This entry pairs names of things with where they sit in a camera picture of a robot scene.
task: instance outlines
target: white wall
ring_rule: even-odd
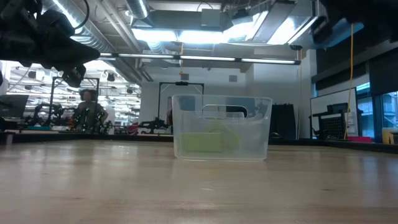
[[[161,69],[156,67],[147,68],[147,72],[156,82],[142,83],[141,86],[141,110],[139,122],[152,121],[157,116],[157,105],[159,97],[159,82],[179,82],[179,68]],[[190,74],[190,83],[204,83],[206,95],[245,95],[245,74],[239,69],[232,68],[184,68],[184,73]],[[237,75],[238,82],[230,83],[229,75]],[[195,87],[169,85],[160,97],[160,115],[165,120],[167,112],[167,98],[176,94],[200,94]]]
[[[368,83],[368,82],[369,82],[369,74],[365,74],[361,77],[353,79],[352,88],[360,86],[360,85]],[[337,91],[348,90],[348,89],[349,89],[349,80],[339,83],[337,85],[328,87],[328,88],[324,88],[322,90],[318,90],[318,96],[323,96],[326,94],[335,93]]]
[[[301,98],[298,101],[298,122],[297,128],[300,128],[300,138],[310,138],[310,119],[311,106],[310,99],[316,97],[315,85],[311,78],[317,74],[317,53],[315,50],[308,50],[307,56],[302,60],[302,91]]]
[[[245,93],[246,96],[253,96],[254,95],[254,64],[250,66],[250,68],[246,72],[246,86],[245,86]]]
[[[297,105],[299,86],[296,65],[254,64],[254,96],[272,98],[274,103]]]

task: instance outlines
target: fluorescent light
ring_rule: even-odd
[[[356,87],[356,91],[364,90],[371,87],[371,83],[365,83]]]
[[[299,37],[301,37],[301,35],[304,34],[304,32],[305,32],[306,30],[308,30],[308,29],[312,26],[312,24],[313,24],[317,19],[318,19],[317,17],[314,17],[314,18],[312,18],[312,19],[310,20],[310,22],[307,23],[307,25],[305,25],[302,29],[298,28],[298,29],[299,29],[298,32],[297,32],[287,43],[288,43],[288,44],[291,44],[291,43],[295,42]]]
[[[204,57],[204,56],[188,56],[188,55],[181,55],[181,59],[189,59],[189,60],[217,60],[222,62],[233,62],[235,58],[230,57]]]
[[[177,36],[172,30],[132,29],[137,40],[146,42],[177,41]]]
[[[110,98],[128,99],[128,100],[137,100],[138,99],[134,95],[132,95],[132,96],[98,96],[98,100],[109,100]]]
[[[286,42],[295,34],[294,21],[288,17],[285,22],[275,31],[271,39],[268,40],[267,44],[286,44]]]
[[[183,31],[178,40],[183,43],[191,44],[219,44],[225,42],[222,32],[194,30]]]
[[[119,54],[120,57],[132,58],[156,58],[156,59],[173,59],[173,55],[152,55],[152,54]]]
[[[116,58],[112,58],[112,57],[99,57],[97,60],[116,60]]]
[[[28,95],[28,96],[38,96],[38,97],[50,97],[51,93],[14,93],[14,92],[8,92],[7,95]],[[59,94],[59,93],[54,93],[54,96],[57,96],[57,97],[63,97],[63,96],[77,96],[77,97],[80,97],[80,95]]]
[[[84,63],[87,70],[110,70],[114,71],[114,67],[108,65],[102,60],[92,60],[90,62]]]
[[[258,58],[242,58],[242,62],[275,63],[275,64],[286,64],[286,65],[293,65],[296,63],[293,60],[258,59]]]
[[[110,57],[112,53],[101,53],[101,57]]]
[[[236,42],[246,40],[246,36],[253,28],[253,22],[237,24],[223,32],[225,42]]]
[[[254,35],[257,33],[257,31],[260,29],[261,24],[264,22],[264,20],[266,19],[267,15],[268,15],[268,11],[264,11],[262,12],[259,16],[259,14],[256,14],[253,16],[253,21],[254,25],[253,28],[250,30],[250,32],[246,35],[246,40],[251,40],[253,39]]]
[[[90,85],[82,85],[80,86],[81,88],[97,88],[97,86],[90,86]],[[107,89],[111,89],[113,88],[113,86],[99,86],[99,88],[107,88]]]

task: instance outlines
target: green object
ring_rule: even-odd
[[[209,133],[222,133],[229,149],[236,148],[240,143],[239,135],[221,121],[214,120],[208,127]]]
[[[221,133],[182,133],[182,149],[186,152],[223,152]]]

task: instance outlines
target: desk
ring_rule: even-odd
[[[173,144],[0,150],[1,223],[398,223],[398,156],[270,146],[265,162],[180,161]]]

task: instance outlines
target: ceiling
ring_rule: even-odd
[[[86,7],[83,0],[74,0],[76,5],[84,12]],[[112,26],[110,21],[106,18],[104,12],[98,7],[97,0],[88,1],[90,10],[90,20],[104,35],[104,37],[114,46],[119,53],[132,53],[131,48],[119,35],[117,30]],[[130,26],[130,16],[126,14],[127,6],[125,0],[110,1],[113,7],[118,11],[119,16],[123,19],[124,25]],[[148,0],[147,1],[152,10],[169,10],[169,11],[196,11],[199,9],[209,9],[210,6],[201,1],[195,0]],[[250,4],[251,6],[258,4],[260,1],[250,0],[210,0],[207,1],[214,9],[226,10],[235,6],[243,6]],[[312,0],[298,0],[297,5],[289,14],[289,17],[295,20],[302,21],[303,18],[312,15]],[[298,44],[305,45],[309,42],[309,35],[297,40]],[[146,52],[151,52],[146,42],[138,40],[139,46]],[[164,46],[171,52],[180,52],[181,45],[173,42],[164,42]],[[296,59],[297,53],[290,50],[287,45],[240,45],[237,44],[184,44],[183,52],[187,55],[202,55],[202,56],[228,56],[228,57],[257,57],[257,58],[282,58],[282,59]],[[144,62],[147,67],[174,67],[179,64],[169,64],[162,60],[146,60]],[[249,66],[241,63],[226,63],[226,62],[203,62],[203,61],[184,61],[184,67],[206,67],[206,68],[240,68],[245,72]]]
[[[151,49],[145,41],[138,40],[131,46],[131,43],[127,43],[121,36],[120,28],[124,26],[127,30],[130,30],[131,17],[126,14],[127,7],[125,0],[108,0],[117,11],[118,17],[123,21],[123,24],[118,24],[119,30],[115,29],[112,25],[111,20],[117,21],[115,15],[109,15],[107,17],[104,12],[104,8],[99,7],[98,3],[102,0],[88,0],[90,5],[90,18],[86,23],[86,33],[96,34],[99,37],[95,44],[101,44],[99,47],[106,45],[106,48],[111,52],[118,53],[137,53],[137,52],[149,52]],[[220,9],[221,11],[230,10],[232,8],[241,6],[253,6],[262,2],[263,0],[209,0],[207,3],[212,6],[213,9]],[[43,0],[44,3],[50,6],[57,5],[58,9],[60,2],[67,4],[64,9],[70,13],[71,16],[78,16],[80,20],[84,18],[86,12],[86,6],[83,0]],[[151,11],[153,10],[164,10],[164,11],[201,11],[202,9],[209,9],[210,6],[198,0],[147,0]],[[301,21],[303,18],[312,15],[312,0],[298,0],[297,5],[289,14],[289,17],[293,21]],[[301,36],[295,44],[306,46],[310,42],[308,34]],[[297,53],[290,49],[288,45],[266,45],[264,43],[255,43],[246,41],[244,43],[236,42],[229,44],[183,44],[176,42],[163,42],[164,47],[169,52],[175,52],[179,54],[183,50],[185,55],[200,55],[200,56],[220,56],[220,57],[247,57],[247,58],[276,58],[276,59],[296,59]],[[141,103],[141,89],[139,85],[142,82],[162,82],[164,80],[170,80],[170,77],[177,77],[175,74],[178,72],[180,63],[169,63],[165,60],[143,60],[137,62],[133,58],[124,58],[120,61],[117,59],[117,63],[110,61],[97,60],[86,64],[88,68],[86,77],[99,78],[100,79],[100,98],[99,102],[103,106],[110,106],[116,110],[116,119],[125,119],[129,114],[137,116],[139,114],[139,107]],[[184,60],[182,62],[184,71],[192,68],[191,75],[201,74],[200,68],[205,68],[208,71],[217,73],[222,69],[225,73],[235,72],[245,73],[251,66],[249,63],[234,63],[234,62],[209,62],[209,61],[194,61]],[[146,68],[149,77],[140,72],[141,69]],[[60,76],[56,70],[46,70],[40,65],[33,65],[30,71],[37,72],[37,78],[28,78],[26,76],[29,68],[21,67],[18,63],[12,63],[9,72],[9,89],[8,94],[30,94],[29,102],[27,107],[28,110],[34,109],[39,103],[48,103],[50,99],[52,77]],[[107,81],[107,77],[110,73],[115,74],[115,81]],[[209,75],[207,79],[217,77]],[[94,83],[84,80],[82,82],[82,88],[94,88]],[[132,88],[134,92],[132,94],[127,93],[127,89]],[[64,85],[64,83],[57,83],[55,89],[54,102],[60,103],[63,107],[77,106],[80,102],[80,96],[77,89],[71,89]]]

